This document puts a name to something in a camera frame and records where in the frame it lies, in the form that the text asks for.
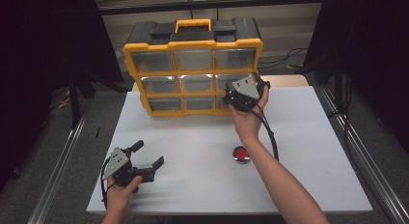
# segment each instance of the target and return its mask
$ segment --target cable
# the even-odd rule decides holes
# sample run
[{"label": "cable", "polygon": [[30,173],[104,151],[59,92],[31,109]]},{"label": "cable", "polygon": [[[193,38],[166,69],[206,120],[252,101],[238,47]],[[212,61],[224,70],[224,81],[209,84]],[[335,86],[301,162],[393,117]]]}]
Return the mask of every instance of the cable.
[{"label": "cable", "polygon": [[217,18],[216,20],[219,20],[219,8],[216,9],[216,18]]},{"label": "cable", "polygon": [[286,54],[286,57],[283,58],[283,59],[275,60],[275,61],[259,62],[259,63],[269,64],[269,63],[281,62],[281,61],[287,59],[288,57],[291,57],[291,56],[292,56],[292,55],[290,55],[291,52],[293,52],[293,51],[298,51],[298,50],[299,50],[299,51],[301,51],[301,50],[307,50],[307,49],[308,49],[308,48],[293,48],[293,49],[291,49],[291,50]]},{"label": "cable", "polygon": [[392,221],[391,217],[388,215],[387,211],[381,205],[381,202],[379,201],[379,199],[376,197],[376,194],[373,191],[373,189],[370,187],[367,179],[358,170],[357,163],[355,162],[355,159],[352,156],[350,146],[348,144],[348,128],[350,126],[348,109],[349,109],[349,105],[350,105],[351,100],[352,100],[352,83],[351,83],[349,77],[346,79],[345,83],[346,83],[345,89],[344,89],[345,98],[344,98],[344,101],[343,101],[343,108],[344,108],[343,110],[344,110],[344,117],[345,117],[345,122],[344,122],[344,125],[343,125],[343,142],[345,144],[345,148],[344,148],[345,153],[347,154],[347,157],[349,158],[349,160],[351,162],[351,166],[355,170],[355,173],[360,176],[359,178],[361,178],[361,180],[363,181],[363,183],[365,184],[365,186],[367,187],[369,192],[372,194],[373,198],[375,199],[376,203],[379,205],[379,208],[383,211],[383,213],[386,216],[386,218],[388,219],[389,223],[394,223]]},{"label": "cable", "polygon": [[111,185],[109,185],[107,188],[106,188],[106,192],[108,192],[108,190],[112,187],[112,186],[114,186],[115,185],[115,183],[112,183]]},{"label": "cable", "polygon": [[297,54],[297,53],[299,53],[299,52],[301,52],[301,51],[303,51],[303,50],[307,50],[307,49],[308,49],[308,48],[294,48],[294,49],[291,49],[291,50],[288,52],[288,54],[286,55],[286,57],[283,58],[283,59],[276,60],[276,61],[271,61],[271,62],[259,62],[259,64],[271,64],[271,63],[277,63],[277,64],[272,65],[272,66],[261,66],[261,67],[258,67],[258,69],[266,69],[266,68],[277,67],[277,66],[279,66],[280,64],[284,63],[284,62],[286,61],[286,59],[288,59],[288,58],[294,56],[295,54]]},{"label": "cable", "polygon": [[273,147],[273,154],[274,157],[279,160],[279,152],[278,152],[278,148],[277,148],[277,142],[276,139],[274,138],[274,132],[270,129],[270,126],[267,122],[267,119],[265,118],[264,112],[262,111],[261,107],[259,107],[259,105],[257,104],[257,107],[259,108],[261,115],[259,115],[258,113],[256,113],[253,109],[250,109],[249,107],[247,107],[245,104],[243,104],[241,101],[237,101],[243,108],[245,108],[246,110],[248,110],[249,112],[251,112],[253,115],[255,115],[257,118],[259,118],[259,120],[261,120],[261,123],[264,125],[265,129],[267,130],[268,136],[270,137],[270,141],[271,141],[271,146]]},{"label": "cable", "polygon": [[297,70],[294,74],[304,74],[308,72],[314,71],[321,63],[324,61],[328,60],[330,57],[332,57],[331,54],[322,54],[319,56],[317,59],[315,59],[313,62],[308,63],[307,65],[304,65],[300,70]]},{"label": "cable", "polygon": [[193,12],[190,10],[190,18],[193,19]]},{"label": "cable", "polygon": [[100,176],[101,191],[102,191],[102,202],[103,202],[103,205],[105,205],[105,208],[106,208],[107,203],[108,203],[108,197],[107,197],[106,193],[107,193],[108,189],[113,185],[113,184],[111,184],[111,185],[105,190],[105,186],[104,186],[104,184],[103,184],[103,179],[102,179],[103,173],[105,172],[105,168],[106,168],[106,165],[107,165],[108,162],[109,162],[109,159],[110,159],[110,158],[105,159],[105,162],[104,162],[103,165],[102,165],[101,176]]}]

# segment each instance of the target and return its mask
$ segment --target gray carpet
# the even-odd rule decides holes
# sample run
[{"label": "gray carpet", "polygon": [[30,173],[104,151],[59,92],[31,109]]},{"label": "gray carpet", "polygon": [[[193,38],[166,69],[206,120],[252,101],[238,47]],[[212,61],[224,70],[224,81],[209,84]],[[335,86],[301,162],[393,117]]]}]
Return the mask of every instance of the gray carpet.
[{"label": "gray carpet", "polygon": [[[288,64],[299,64],[302,60],[302,56],[298,59],[292,58],[292,62],[288,62]],[[287,74],[292,73],[292,70],[278,67],[263,70],[262,73]],[[123,85],[130,87],[132,78],[127,73],[124,76],[125,83]],[[306,76],[310,84],[315,85],[314,76],[311,73]],[[100,223],[102,220],[101,216],[87,213],[85,209],[88,206],[96,177],[121,114],[125,94],[112,92],[101,85],[95,85],[95,87],[97,93],[92,101],[91,112],[83,126],[44,223]],[[399,146],[393,133],[378,124],[376,115],[358,92],[353,93],[349,117],[379,168],[408,207],[409,154]],[[9,180],[0,193],[0,223],[27,223],[67,141],[70,122],[69,105],[52,110],[36,146],[33,147],[21,166],[20,178]],[[330,122],[343,143],[341,127],[335,118],[331,118]],[[375,196],[381,201],[380,205],[386,208],[359,159],[356,155],[354,158],[361,175],[367,178],[369,186],[375,191]],[[374,211],[358,214],[329,214],[331,223],[389,223],[386,214],[381,210],[377,200],[374,199],[364,183],[363,187]],[[267,222],[283,223],[283,220],[278,215],[178,216],[172,220],[172,223]],[[150,224],[157,223],[157,220],[152,216],[129,216],[125,223]]]}]

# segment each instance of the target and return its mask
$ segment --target plastic drawer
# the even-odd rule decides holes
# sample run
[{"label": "plastic drawer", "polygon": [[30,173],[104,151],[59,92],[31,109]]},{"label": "plastic drawer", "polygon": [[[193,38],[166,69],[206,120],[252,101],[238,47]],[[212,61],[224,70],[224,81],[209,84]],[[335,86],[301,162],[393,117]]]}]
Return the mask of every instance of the plastic drawer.
[{"label": "plastic drawer", "polygon": [[152,111],[181,110],[180,98],[148,98]]},{"label": "plastic drawer", "polygon": [[173,70],[170,51],[133,52],[133,61],[138,71]]},{"label": "plastic drawer", "polygon": [[142,77],[146,93],[174,93],[177,92],[177,81],[174,76]]},{"label": "plastic drawer", "polygon": [[213,109],[214,97],[184,97],[182,98],[186,110]]},{"label": "plastic drawer", "polygon": [[213,75],[182,75],[179,77],[181,90],[184,92],[211,91],[213,89]]},{"label": "plastic drawer", "polygon": [[207,70],[213,68],[212,49],[183,49],[174,51],[177,70]]},{"label": "plastic drawer", "polygon": [[223,97],[216,97],[216,107],[219,110],[226,110],[229,109],[229,106],[226,105],[223,101],[222,101]]},{"label": "plastic drawer", "polygon": [[216,49],[216,68],[252,69],[255,56],[255,48]]}]

